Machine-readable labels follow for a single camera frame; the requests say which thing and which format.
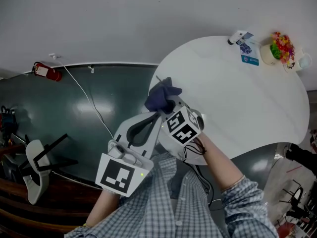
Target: blue checkered shirt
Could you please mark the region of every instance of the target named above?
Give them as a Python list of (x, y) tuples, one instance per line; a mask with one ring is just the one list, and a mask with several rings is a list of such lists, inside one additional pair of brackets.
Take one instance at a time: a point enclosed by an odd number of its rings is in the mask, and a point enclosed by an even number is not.
[[(152, 158), (154, 168), (119, 207), (96, 226), (78, 227), (66, 238), (206, 238), (227, 237), (213, 222), (207, 196), (193, 171), (183, 178), (175, 213), (167, 183), (176, 173), (176, 159), (169, 154)], [(262, 203), (257, 183), (243, 178), (222, 193), (225, 221), (232, 238), (277, 238)]]

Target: chair backrest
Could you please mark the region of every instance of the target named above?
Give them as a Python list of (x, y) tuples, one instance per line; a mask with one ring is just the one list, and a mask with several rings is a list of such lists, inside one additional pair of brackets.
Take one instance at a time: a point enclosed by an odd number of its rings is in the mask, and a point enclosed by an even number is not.
[[(44, 151), (44, 147), (40, 140), (33, 140), (31, 141), (26, 149), (25, 153), (28, 158), (28, 161), (34, 170), (35, 173), (37, 173), (40, 177), (40, 185), (37, 185), (31, 178), (31, 176), (23, 177), (23, 180), (26, 184), (26, 187), (28, 189), (28, 200), (31, 204), (36, 204), (36, 202), (39, 200), (41, 195), (45, 192), (45, 190), (49, 186), (49, 174), (51, 170), (41, 171), (39, 172), (35, 166), (34, 158), (38, 156), (41, 152)], [(38, 160), (38, 164), (40, 167), (42, 166), (48, 166), (50, 165), (50, 161), (46, 155), (44, 155), (41, 159)]]

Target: forearm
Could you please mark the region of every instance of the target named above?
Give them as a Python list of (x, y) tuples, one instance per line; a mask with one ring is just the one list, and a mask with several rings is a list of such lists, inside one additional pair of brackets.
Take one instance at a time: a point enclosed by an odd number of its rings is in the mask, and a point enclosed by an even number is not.
[(204, 134), (199, 135), (206, 153), (204, 158), (215, 181), (222, 191), (233, 186), (243, 177), (233, 162)]
[(93, 207), (91, 213), (88, 216), (86, 225), (93, 227), (101, 220), (105, 219), (112, 212), (114, 212), (119, 203), (120, 195), (113, 194), (107, 190), (103, 190)]

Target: person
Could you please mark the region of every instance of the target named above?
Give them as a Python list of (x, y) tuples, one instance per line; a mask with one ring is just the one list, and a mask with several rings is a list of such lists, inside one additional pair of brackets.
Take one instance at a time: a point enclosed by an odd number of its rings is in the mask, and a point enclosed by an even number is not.
[(286, 159), (302, 164), (317, 177), (317, 154), (301, 149), (295, 144), (286, 145), (283, 153)]
[(153, 169), (129, 198), (103, 190), (86, 226), (77, 227), (65, 237), (277, 238), (258, 184), (247, 179), (204, 133), (199, 140), (206, 150), (208, 168), (222, 191), (227, 232), (213, 222), (207, 195), (192, 169), (181, 179), (177, 204), (172, 206), (169, 182), (178, 165), (169, 153), (161, 153), (151, 158)]

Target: white flower pot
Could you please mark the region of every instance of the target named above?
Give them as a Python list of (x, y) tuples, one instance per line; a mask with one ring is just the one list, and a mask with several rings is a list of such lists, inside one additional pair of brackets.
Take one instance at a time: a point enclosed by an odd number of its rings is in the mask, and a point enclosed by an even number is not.
[(278, 59), (276, 59), (270, 49), (271, 44), (264, 45), (260, 47), (260, 54), (262, 61), (268, 65), (274, 65), (277, 62), (279, 62)]

